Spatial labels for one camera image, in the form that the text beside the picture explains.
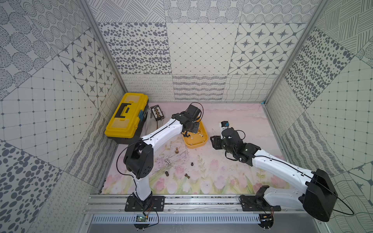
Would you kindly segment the yellow plastic storage tray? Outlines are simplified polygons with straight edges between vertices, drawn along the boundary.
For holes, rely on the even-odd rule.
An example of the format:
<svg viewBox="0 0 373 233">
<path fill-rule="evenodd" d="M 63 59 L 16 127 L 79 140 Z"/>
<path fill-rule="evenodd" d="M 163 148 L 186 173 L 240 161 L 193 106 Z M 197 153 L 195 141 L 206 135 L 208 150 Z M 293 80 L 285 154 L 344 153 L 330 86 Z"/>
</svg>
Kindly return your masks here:
<svg viewBox="0 0 373 233">
<path fill-rule="evenodd" d="M 197 133 L 184 132 L 182 135 L 183 141 L 189 149 L 201 147 L 208 141 L 208 134 L 202 122 L 199 124 Z"/>
</svg>

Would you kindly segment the black chess picture card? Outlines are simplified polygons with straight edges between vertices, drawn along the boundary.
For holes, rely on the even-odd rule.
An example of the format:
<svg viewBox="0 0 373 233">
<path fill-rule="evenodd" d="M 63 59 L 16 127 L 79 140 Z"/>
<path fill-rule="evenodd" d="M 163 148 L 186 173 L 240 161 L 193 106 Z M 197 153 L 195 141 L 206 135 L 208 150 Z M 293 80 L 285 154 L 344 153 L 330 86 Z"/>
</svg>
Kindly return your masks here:
<svg viewBox="0 0 373 233">
<path fill-rule="evenodd" d="M 159 105 L 151 106 L 151 111 L 156 121 L 164 119 L 164 114 Z"/>
</svg>

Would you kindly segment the aluminium rail base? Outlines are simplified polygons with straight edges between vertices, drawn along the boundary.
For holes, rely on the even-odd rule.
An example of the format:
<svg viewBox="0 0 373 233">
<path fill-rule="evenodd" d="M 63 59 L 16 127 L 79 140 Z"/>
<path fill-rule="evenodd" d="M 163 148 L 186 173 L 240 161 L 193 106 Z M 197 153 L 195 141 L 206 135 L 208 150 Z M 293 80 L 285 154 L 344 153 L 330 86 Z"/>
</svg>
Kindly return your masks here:
<svg viewBox="0 0 373 233">
<path fill-rule="evenodd" d="M 92 224 L 122 224 L 144 230 L 152 225 L 253 225 L 255 229 L 290 229 L 306 223 L 304 211 L 284 207 L 275 210 L 255 205 L 243 207 L 238 195 L 154 196 L 151 211 L 142 210 L 131 195 L 91 195 L 83 209 L 79 232 L 87 233 Z"/>
</svg>

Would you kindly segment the yellow black toolbox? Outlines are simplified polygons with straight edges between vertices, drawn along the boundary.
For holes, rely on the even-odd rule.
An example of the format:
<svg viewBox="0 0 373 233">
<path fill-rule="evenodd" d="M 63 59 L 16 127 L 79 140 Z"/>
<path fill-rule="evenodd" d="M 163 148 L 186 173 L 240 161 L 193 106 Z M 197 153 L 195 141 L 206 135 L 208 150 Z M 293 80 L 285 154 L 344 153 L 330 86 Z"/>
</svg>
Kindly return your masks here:
<svg viewBox="0 0 373 233">
<path fill-rule="evenodd" d="M 140 139 L 147 119 L 149 98 L 145 94 L 126 93 L 109 121 L 105 135 L 118 144 L 131 144 Z"/>
</svg>

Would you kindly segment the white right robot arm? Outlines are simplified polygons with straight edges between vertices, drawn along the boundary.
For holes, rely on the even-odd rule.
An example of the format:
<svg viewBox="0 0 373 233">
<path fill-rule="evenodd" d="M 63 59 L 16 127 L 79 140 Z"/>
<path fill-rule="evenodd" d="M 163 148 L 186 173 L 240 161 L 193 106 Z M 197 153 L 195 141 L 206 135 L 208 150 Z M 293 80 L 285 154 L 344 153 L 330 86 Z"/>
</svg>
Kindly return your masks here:
<svg viewBox="0 0 373 233">
<path fill-rule="evenodd" d="M 294 188 L 264 186 L 256 193 L 259 199 L 270 206 L 303 209 L 322 222 L 330 220 L 338 194 L 327 172 L 303 169 L 272 156 L 257 145 L 243 142 L 239 132 L 230 127 L 228 121 L 222 121 L 219 126 L 220 135 L 210 138 L 214 149 L 224 150 L 225 154 L 232 154 L 232 161 L 267 171 Z"/>
</svg>

